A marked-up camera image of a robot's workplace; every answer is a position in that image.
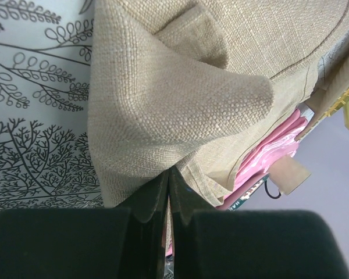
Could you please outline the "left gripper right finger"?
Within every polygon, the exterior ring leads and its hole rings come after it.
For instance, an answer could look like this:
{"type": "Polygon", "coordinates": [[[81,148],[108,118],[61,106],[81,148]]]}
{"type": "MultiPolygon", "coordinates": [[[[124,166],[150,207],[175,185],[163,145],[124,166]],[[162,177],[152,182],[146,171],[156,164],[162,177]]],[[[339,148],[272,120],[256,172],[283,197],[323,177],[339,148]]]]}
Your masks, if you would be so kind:
{"type": "Polygon", "coordinates": [[[212,243],[218,241],[215,208],[188,186],[178,168],[169,170],[175,278],[216,278],[212,243]]]}

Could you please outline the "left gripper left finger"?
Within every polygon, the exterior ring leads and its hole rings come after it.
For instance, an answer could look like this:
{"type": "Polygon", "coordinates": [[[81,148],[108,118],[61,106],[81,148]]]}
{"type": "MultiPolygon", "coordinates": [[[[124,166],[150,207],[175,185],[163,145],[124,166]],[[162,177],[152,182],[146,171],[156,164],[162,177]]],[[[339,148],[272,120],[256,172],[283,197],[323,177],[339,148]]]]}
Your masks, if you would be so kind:
{"type": "Polygon", "coordinates": [[[147,182],[114,209],[114,278],[162,278],[169,172],[147,182]]]}

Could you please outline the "beige cloth napkin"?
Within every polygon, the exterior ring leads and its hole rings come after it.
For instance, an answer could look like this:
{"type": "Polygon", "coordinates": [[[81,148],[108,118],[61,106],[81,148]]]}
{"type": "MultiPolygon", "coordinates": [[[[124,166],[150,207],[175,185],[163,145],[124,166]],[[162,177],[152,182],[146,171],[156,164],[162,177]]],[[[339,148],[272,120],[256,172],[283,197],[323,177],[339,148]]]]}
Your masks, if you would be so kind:
{"type": "Polygon", "coordinates": [[[104,205],[172,166],[220,205],[348,29],[349,1],[97,1],[88,141],[104,205]]]}

